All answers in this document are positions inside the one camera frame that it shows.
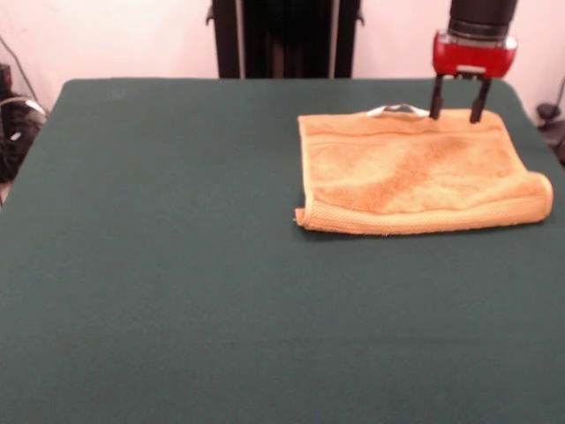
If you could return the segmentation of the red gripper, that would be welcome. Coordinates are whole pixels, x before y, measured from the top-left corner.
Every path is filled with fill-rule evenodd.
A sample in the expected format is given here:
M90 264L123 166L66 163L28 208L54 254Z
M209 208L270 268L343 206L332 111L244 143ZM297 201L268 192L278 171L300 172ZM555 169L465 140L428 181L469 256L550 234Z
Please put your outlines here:
M517 40L512 36L501 41L487 42L438 31L433 39L433 68L437 75L433 84L429 117L440 117L444 76L471 75L488 78L481 80L478 96L471 107L470 122L478 123L486 105L491 79L501 79L508 73L516 52Z

